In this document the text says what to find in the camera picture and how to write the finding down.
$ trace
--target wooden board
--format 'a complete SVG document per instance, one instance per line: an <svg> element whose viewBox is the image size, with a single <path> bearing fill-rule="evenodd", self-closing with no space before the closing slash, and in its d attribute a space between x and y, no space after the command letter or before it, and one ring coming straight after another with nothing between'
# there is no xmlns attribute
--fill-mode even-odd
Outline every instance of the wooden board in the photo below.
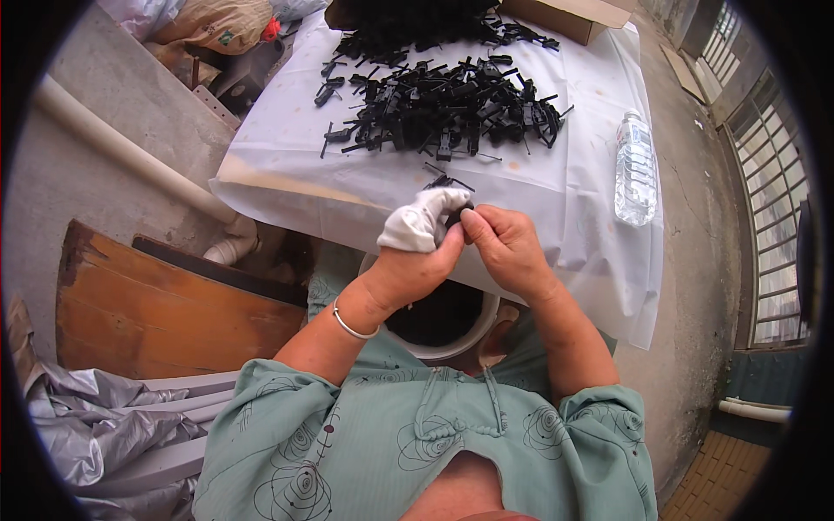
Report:
<svg viewBox="0 0 834 521"><path fill-rule="evenodd" d="M305 310L164 263L72 221L58 270L56 344L69 369L171 378L272 358Z"/></svg>
<svg viewBox="0 0 834 521"><path fill-rule="evenodd" d="M206 258L197 257L181 249L153 240L144 235L133 238L133 247L151 257L168 264L187 269L191 273L202 275L219 283L228 284L238 289L262 297L272 298L300 308L307 307L307 288L301 285L280 283L277 280L262 278L245 271L225 266Z"/></svg>
<svg viewBox="0 0 834 521"><path fill-rule="evenodd" d="M675 71L675 75L677 76L678 83L681 84L681 87L683 87L683 89L692 96L695 96L695 98L701 102L701 105L706 105L704 95L701 94L701 88L698 87L698 82L695 81L695 77L692 76L692 72L686 66L686 62L683 61L683 58L675 54L675 51L666 46L661 45L661 49L666 55L666 59L669 60L672 70Z"/></svg>

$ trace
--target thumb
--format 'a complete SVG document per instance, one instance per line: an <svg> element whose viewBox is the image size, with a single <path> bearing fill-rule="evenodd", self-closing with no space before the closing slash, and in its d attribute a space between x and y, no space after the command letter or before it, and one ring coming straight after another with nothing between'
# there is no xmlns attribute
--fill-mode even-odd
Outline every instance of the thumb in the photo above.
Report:
<svg viewBox="0 0 834 521"><path fill-rule="evenodd" d="M461 212L460 223L463 224L464 230L480 251L498 248L502 245L490 224L475 210L467 208Z"/></svg>
<svg viewBox="0 0 834 521"><path fill-rule="evenodd" d="M435 255L454 265L458 262L458 257L460 257L463 251L464 230L457 223L446 232L446 236L443 238L443 242L440 243L440 247L435 251Z"/></svg>

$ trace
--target white glove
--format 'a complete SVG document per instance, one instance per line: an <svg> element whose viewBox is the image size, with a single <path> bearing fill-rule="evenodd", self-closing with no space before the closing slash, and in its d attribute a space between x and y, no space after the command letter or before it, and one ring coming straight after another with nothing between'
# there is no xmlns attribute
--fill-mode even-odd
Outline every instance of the white glove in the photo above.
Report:
<svg viewBox="0 0 834 521"><path fill-rule="evenodd" d="M462 188L431 188L417 193L408 206L394 210L385 220L385 228L376 239L378 246L388 246L405 252L434 252L446 226L440 216L449 215L463 207L471 198Z"/></svg>

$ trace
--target silver tarp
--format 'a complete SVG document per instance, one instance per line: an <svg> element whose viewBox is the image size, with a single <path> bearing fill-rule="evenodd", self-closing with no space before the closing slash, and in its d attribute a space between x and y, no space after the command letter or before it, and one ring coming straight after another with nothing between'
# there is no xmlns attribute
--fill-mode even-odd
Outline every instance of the silver tarp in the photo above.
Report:
<svg viewBox="0 0 834 521"><path fill-rule="evenodd" d="M85 487L145 451L206 435L182 413L115 408L163 403L187 389L150 391L130 378L99 369L68 371L41 362L44 375L28 390L28 407L58 474L94 519L188 519L196 477L125 498L85 497Z"/></svg>

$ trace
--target cardboard box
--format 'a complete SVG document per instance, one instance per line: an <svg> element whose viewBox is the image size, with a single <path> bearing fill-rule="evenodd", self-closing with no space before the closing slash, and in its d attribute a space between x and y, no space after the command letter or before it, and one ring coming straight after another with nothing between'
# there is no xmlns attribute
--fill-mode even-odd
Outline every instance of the cardboard box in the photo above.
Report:
<svg viewBox="0 0 834 521"><path fill-rule="evenodd" d="M503 0L498 11L588 45L605 28L626 25L636 5L637 0Z"/></svg>

